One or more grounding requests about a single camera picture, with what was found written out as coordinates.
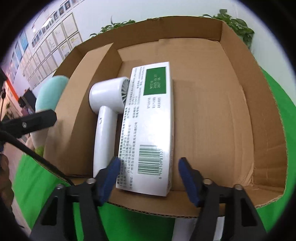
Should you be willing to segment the person's left hand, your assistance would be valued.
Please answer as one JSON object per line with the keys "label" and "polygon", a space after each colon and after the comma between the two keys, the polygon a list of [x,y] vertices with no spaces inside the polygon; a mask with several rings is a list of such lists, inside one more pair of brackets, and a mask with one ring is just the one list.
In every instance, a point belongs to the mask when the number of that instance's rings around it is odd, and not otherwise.
{"label": "person's left hand", "polygon": [[14,199],[14,192],[11,187],[11,180],[9,178],[9,160],[7,156],[1,154],[1,199],[6,208],[12,211],[12,203]]}

